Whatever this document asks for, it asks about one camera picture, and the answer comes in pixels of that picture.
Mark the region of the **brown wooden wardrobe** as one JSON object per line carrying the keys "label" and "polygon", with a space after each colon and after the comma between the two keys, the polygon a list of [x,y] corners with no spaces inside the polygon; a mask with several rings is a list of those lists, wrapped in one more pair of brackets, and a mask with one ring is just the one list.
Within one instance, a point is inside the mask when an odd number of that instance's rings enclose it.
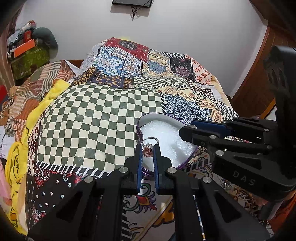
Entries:
{"label": "brown wooden wardrobe", "polygon": [[272,47],[295,47],[295,1],[251,1],[251,3],[268,23],[256,58],[231,99],[233,109],[242,117],[263,114],[274,99],[263,65]]}

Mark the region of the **purple heart-shaped tin box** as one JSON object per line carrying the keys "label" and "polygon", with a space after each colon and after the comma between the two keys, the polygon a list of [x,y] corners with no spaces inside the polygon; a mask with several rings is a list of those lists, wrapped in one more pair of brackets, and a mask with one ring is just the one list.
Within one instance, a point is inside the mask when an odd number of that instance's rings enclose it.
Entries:
{"label": "purple heart-shaped tin box", "polygon": [[185,142],[179,130],[186,126],[180,120],[164,113],[146,113],[135,121],[137,143],[159,144],[161,155],[171,160],[173,167],[183,168],[198,150],[198,146]]}

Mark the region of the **colourful patchwork bedspread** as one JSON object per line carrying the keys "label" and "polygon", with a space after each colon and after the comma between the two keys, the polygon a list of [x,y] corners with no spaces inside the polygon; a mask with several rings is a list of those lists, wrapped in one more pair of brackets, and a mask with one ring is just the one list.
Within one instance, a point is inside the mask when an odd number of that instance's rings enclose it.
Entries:
{"label": "colourful patchwork bedspread", "polygon": [[[187,125],[194,119],[221,122],[238,116],[217,78],[195,59],[123,39],[93,46],[71,82],[42,112],[28,139],[29,232],[82,178],[103,177],[133,156],[142,115],[163,113]],[[173,166],[226,185],[228,194],[258,218],[261,207],[253,194],[214,174],[205,148],[182,144],[172,135],[170,147],[161,146],[161,153],[169,154]],[[140,193],[123,198],[121,239],[174,240],[172,197],[156,194],[153,164],[145,162]]]}

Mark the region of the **yellow blanket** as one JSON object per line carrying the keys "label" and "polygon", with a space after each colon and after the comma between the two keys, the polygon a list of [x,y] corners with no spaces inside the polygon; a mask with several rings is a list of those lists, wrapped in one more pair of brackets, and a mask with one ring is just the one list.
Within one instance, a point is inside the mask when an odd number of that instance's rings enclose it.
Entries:
{"label": "yellow blanket", "polygon": [[17,204],[21,183],[23,182],[24,176],[27,173],[29,153],[28,139],[33,127],[36,125],[37,120],[44,110],[68,87],[69,83],[62,79],[58,79],[55,82],[43,100],[38,102],[37,107],[29,112],[21,139],[12,144],[8,153],[8,159],[5,165],[4,173],[6,181],[11,188],[12,203],[7,217],[17,232],[22,235],[27,235],[28,232],[21,226],[19,214],[17,212]]}

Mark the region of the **brown striped patchwork cloth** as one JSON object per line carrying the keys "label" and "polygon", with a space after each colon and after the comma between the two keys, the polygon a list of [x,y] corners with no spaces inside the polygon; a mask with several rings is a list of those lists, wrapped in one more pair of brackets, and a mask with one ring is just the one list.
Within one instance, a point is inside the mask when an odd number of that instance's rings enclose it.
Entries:
{"label": "brown striped patchwork cloth", "polygon": [[43,100],[55,82],[68,82],[75,73],[65,60],[56,61],[38,68],[20,86],[13,86],[8,100],[1,106],[1,126],[15,141],[21,139],[29,113]]}

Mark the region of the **green patterned box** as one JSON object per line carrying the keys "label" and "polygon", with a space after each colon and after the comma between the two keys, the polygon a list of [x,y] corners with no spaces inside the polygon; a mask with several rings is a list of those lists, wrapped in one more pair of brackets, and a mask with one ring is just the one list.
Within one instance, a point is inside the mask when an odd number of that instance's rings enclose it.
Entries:
{"label": "green patterned box", "polygon": [[11,69],[15,80],[30,76],[36,69],[49,63],[49,48],[35,46],[11,61]]}

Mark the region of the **dark green cushion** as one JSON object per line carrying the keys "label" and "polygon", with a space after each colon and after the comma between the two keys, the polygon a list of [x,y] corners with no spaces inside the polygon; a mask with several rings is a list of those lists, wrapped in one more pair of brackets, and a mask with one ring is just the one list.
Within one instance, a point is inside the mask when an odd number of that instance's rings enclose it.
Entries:
{"label": "dark green cushion", "polygon": [[42,40],[45,45],[47,45],[51,49],[57,49],[58,48],[58,43],[51,32],[50,29],[45,28],[45,27],[40,27],[34,29],[32,33],[33,39],[38,39]]}

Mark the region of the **orange shoe box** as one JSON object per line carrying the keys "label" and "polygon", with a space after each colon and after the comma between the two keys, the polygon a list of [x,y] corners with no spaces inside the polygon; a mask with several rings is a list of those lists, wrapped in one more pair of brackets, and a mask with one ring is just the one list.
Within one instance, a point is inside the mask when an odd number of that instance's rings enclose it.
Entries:
{"label": "orange shoe box", "polygon": [[22,45],[18,46],[17,48],[12,49],[11,51],[11,57],[16,58],[20,56],[21,54],[25,53],[29,49],[34,48],[35,46],[35,41],[34,39],[30,39],[26,43],[23,43]]}

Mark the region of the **small black wall monitor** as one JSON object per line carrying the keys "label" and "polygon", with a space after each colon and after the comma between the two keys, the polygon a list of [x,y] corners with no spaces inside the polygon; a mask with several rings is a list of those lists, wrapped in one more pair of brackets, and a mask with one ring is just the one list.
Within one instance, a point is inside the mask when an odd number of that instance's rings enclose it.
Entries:
{"label": "small black wall monitor", "polygon": [[150,8],[152,0],[113,0],[112,4]]}

